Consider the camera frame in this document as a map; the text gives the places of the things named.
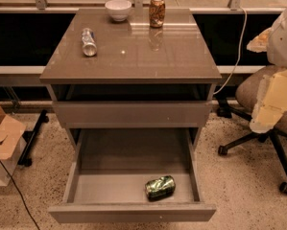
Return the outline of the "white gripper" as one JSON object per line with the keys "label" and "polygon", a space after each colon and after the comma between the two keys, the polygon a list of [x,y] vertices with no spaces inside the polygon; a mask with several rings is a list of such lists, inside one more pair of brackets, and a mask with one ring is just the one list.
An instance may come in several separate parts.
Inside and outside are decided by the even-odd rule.
{"label": "white gripper", "polygon": [[[268,61],[287,67],[287,8],[268,28],[252,39],[247,49],[255,53],[267,51]],[[287,111],[287,70],[264,75],[258,85],[250,129],[255,133],[271,130]]]}

